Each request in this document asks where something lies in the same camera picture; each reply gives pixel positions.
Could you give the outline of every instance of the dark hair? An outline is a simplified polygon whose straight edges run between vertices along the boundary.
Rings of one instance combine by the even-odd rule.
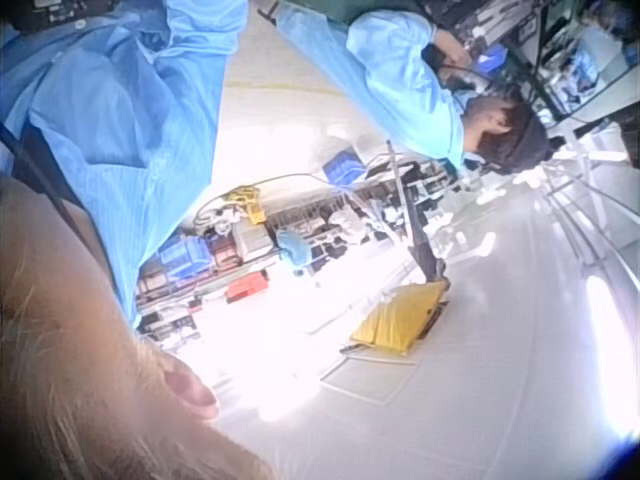
[[[531,106],[518,101],[506,110],[511,130],[500,135],[485,133],[478,145],[478,155],[498,173],[529,170],[548,158],[547,131]]]

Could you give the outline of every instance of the ear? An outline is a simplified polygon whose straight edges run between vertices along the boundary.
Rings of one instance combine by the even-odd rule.
[[[511,126],[505,123],[504,115],[489,115],[485,131],[487,133],[493,133],[494,135],[500,135],[511,131]]]
[[[159,357],[167,389],[182,405],[202,420],[212,420],[217,417],[220,409],[215,395],[202,383],[191,367],[159,349],[155,354]]]

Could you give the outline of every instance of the blue bin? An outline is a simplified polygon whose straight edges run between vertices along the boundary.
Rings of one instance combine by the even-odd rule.
[[[504,65],[507,60],[507,49],[501,44],[496,43],[489,50],[483,52],[476,62],[475,70],[478,73],[489,75],[497,68]]]
[[[349,151],[340,152],[326,163],[324,167],[325,175],[331,185],[346,187],[355,182],[360,175],[367,171],[358,156]]]
[[[167,277],[173,282],[205,271],[212,262],[207,244],[201,237],[172,237],[159,253]]]

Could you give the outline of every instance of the yellow pad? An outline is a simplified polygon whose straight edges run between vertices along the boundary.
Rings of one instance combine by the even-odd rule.
[[[376,306],[351,335],[351,340],[406,354],[438,306],[446,282],[405,285],[390,302]]]

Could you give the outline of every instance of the plastic bin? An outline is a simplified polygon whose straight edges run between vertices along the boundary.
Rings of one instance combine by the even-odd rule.
[[[209,268],[212,262],[207,244],[201,237],[173,237],[160,248],[159,253],[171,281],[197,275]]]
[[[355,182],[367,171],[362,161],[354,152],[343,151],[326,163],[322,169],[329,183],[338,187],[346,187]]]

